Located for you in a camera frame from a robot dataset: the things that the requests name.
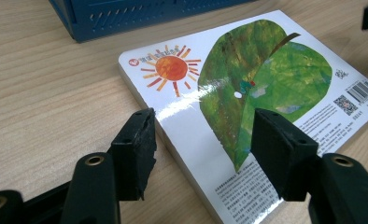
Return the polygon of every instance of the glossy book cover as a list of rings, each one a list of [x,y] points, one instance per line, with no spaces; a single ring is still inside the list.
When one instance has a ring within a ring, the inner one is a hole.
[[[224,223],[258,223],[279,203],[251,154],[256,107],[293,122],[318,154],[368,120],[368,79],[281,11],[126,51],[119,65]]]

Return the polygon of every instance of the wooden surface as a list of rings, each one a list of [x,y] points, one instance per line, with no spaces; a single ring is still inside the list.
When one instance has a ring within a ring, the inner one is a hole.
[[[25,200],[71,179],[76,161],[106,151],[140,109],[119,74],[125,50],[281,9],[368,77],[368,1],[260,0],[77,44],[47,0],[0,0],[0,189]],[[368,123],[340,153],[368,169]],[[213,223],[158,138],[144,202],[121,203],[122,223]],[[284,203],[264,223],[309,223]]]

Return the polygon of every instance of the leaf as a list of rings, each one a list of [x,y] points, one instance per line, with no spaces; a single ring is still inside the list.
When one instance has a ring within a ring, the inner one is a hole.
[[[289,41],[295,36],[272,21],[254,21],[221,36],[207,56],[198,79],[199,91],[207,92],[200,107],[236,171],[250,152],[256,107],[295,121],[327,93],[331,67]]]

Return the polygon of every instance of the book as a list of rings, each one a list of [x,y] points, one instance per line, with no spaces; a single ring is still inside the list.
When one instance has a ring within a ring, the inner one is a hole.
[[[368,79],[281,11],[123,52],[123,79],[218,222],[281,202],[251,154],[256,107],[335,152],[368,120]]]

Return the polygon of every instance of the blue plastic crate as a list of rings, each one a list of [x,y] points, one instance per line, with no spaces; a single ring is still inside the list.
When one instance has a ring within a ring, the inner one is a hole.
[[[77,42],[254,0],[50,0]]]

